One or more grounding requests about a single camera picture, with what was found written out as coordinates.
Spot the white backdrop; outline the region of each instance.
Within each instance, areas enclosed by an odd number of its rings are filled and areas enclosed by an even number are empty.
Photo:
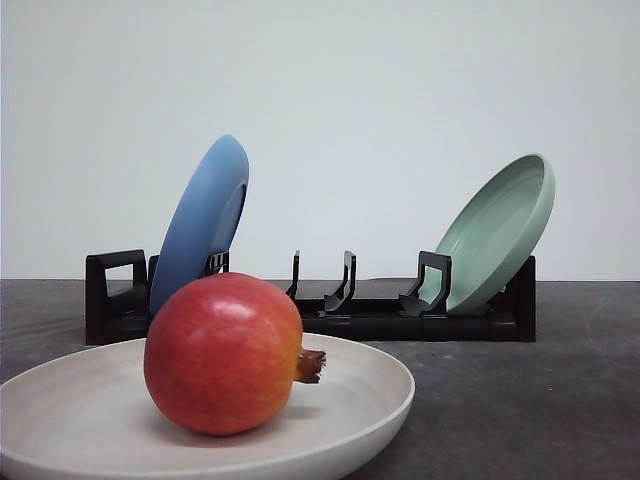
[[[2,277],[160,250],[231,133],[251,165],[233,269],[410,276],[500,168],[557,180],[544,280],[640,279],[640,2],[11,0]],[[116,271],[114,276],[128,272]]]

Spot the mint green plate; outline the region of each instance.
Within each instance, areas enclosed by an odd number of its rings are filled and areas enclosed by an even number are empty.
[[[549,163],[527,155],[498,172],[469,201],[436,248],[451,256],[451,315],[481,315],[531,255],[544,231],[555,196]],[[429,271],[420,298],[432,301],[440,290]]]

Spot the gray countertop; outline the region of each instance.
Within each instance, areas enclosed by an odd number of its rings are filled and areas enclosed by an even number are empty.
[[[367,342],[416,395],[347,478],[638,478],[640,283],[538,282],[537,311],[536,343]],[[3,280],[1,334],[2,381],[87,348],[84,282]]]

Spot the plate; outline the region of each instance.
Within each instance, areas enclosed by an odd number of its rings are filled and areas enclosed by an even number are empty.
[[[480,315],[527,260],[542,236],[555,196],[551,166],[540,155],[507,165],[474,195],[436,248],[451,256],[452,315]],[[440,290],[438,275],[427,275],[420,298]]]
[[[415,384],[392,356],[305,334],[327,352],[317,385],[230,437],[167,420],[142,374],[144,339],[86,350],[2,385],[2,468],[10,480],[338,479],[373,458],[409,412]]]
[[[182,194],[156,265],[149,308],[155,315],[180,287],[202,274],[207,257],[228,251],[249,182],[249,162],[231,135],[205,154]]]

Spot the black dish rack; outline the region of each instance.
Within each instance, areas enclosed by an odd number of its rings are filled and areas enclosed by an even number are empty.
[[[389,298],[356,295],[356,255],[345,251],[342,280],[323,298],[299,298],[300,252],[293,257],[293,276],[286,294],[295,302],[308,333],[351,340],[521,341],[536,339],[535,257],[529,256],[516,275],[497,293],[481,316],[448,315],[451,257],[421,251],[418,273],[405,293]],[[86,343],[106,344],[146,336],[150,322],[149,292],[157,256],[149,259],[149,276],[142,250],[130,250],[86,259]],[[131,289],[108,296],[105,270],[133,264]],[[440,271],[440,291],[432,302],[418,292],[428,269]],[[211,255],[204,275],[229,271],[229,252]]]

